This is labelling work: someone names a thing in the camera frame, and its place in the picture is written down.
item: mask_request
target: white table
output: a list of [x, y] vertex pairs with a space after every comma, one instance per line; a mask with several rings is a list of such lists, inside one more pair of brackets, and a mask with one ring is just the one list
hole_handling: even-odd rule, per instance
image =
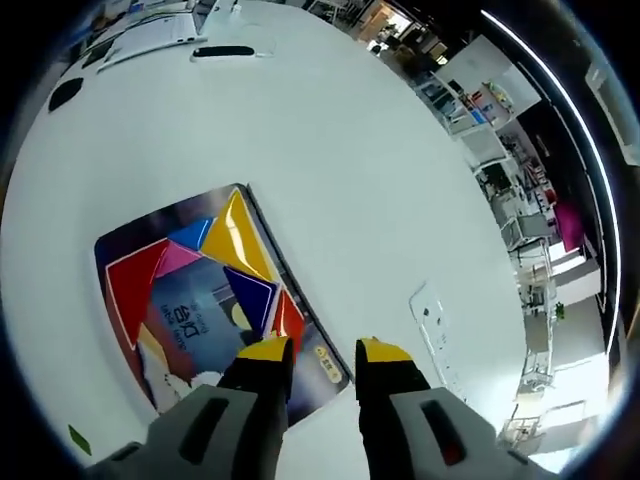
[[[242, 14], [249, 30], [219, 29], [210, 42], [249, 32], [250, 45], [275, 45], [272, 57], [193, 63], [185, 45], [100, 74], [75, 65], [62, 80], [82, 72], [82, 91], [53, 114], [45, 107], [20, 151], [0, 234], [2, 302], [53, 431], [69, 448], [69, 424], [91, 442], [93, 457], [73, 450], [85, 464], [145, 439], [155, 412], [109, 326], [94, 243], [233, 182], [253, 185], [348, 361], [357, 338], [375, 335], [439, 385], [408, 303], [429, 280], [469, 404], [499, 424], [524, 326], [498, 226], [459, 150], [409, 87], [332, 26], [271, 3]], [[357, 412], [350, 388], [288, 432], [278, 478], [368, 478]]]

